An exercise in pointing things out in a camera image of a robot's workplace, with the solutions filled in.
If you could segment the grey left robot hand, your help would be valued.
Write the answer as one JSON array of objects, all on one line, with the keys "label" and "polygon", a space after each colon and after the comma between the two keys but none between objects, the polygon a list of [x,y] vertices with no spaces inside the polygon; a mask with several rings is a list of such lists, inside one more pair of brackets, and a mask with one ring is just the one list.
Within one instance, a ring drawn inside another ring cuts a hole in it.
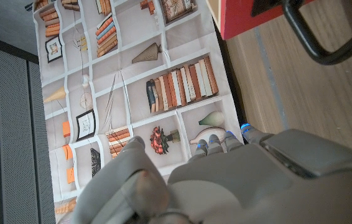
[{"label": "grey left robot hand", "polygon": [[352,149],[241,126],[198,142],[164,179],[131,138],[82,191],[72,223],[352,223]]}]

